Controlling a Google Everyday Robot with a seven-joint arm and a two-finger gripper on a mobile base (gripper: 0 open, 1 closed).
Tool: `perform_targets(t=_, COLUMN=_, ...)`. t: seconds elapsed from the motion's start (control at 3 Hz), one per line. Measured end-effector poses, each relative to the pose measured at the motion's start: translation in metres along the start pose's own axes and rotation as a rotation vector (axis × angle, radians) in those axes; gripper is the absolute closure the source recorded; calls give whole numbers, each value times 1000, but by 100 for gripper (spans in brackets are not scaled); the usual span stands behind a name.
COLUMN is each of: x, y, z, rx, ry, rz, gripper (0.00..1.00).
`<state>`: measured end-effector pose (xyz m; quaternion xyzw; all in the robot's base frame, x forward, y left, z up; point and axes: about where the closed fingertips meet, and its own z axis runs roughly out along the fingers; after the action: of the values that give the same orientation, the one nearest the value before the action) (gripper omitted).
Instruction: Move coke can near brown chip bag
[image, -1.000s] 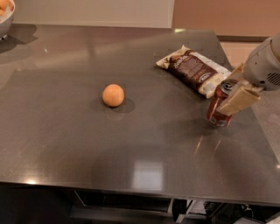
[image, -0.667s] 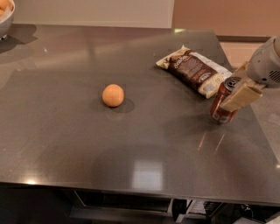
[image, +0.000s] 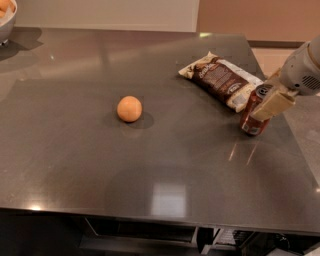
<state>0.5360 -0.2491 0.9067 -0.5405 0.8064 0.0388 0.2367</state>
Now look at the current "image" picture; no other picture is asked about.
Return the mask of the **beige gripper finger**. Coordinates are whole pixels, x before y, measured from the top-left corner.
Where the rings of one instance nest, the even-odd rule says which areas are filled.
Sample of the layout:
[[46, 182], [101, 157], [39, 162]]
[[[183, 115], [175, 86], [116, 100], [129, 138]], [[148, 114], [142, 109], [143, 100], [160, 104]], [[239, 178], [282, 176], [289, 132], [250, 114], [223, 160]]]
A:
[[261, 121], [270, 119], [294, 106], [295, 100], [295, 91], [272, 88], [254, 110], [253, 115]]
[[267, 84], [273, 84], [275, 81], [277, 81], [280, 77], [281, 69], [278, 68], [276, 71], [274, 71], [267, 79]]

